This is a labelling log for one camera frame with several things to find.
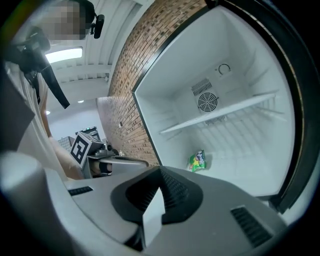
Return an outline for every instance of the ceiling light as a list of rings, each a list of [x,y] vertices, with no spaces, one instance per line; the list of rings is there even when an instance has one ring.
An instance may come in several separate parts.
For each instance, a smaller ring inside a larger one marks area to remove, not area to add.
[[[49,63],[65,61],[69,59],[81,58],[82,48],[59,50],[45,55]]]

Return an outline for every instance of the snack bag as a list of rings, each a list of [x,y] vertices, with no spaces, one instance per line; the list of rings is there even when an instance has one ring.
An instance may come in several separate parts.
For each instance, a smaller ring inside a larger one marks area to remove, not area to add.
[[[189,158],[189,170],[196,172],[206,168],[205,151],[200,150]]]

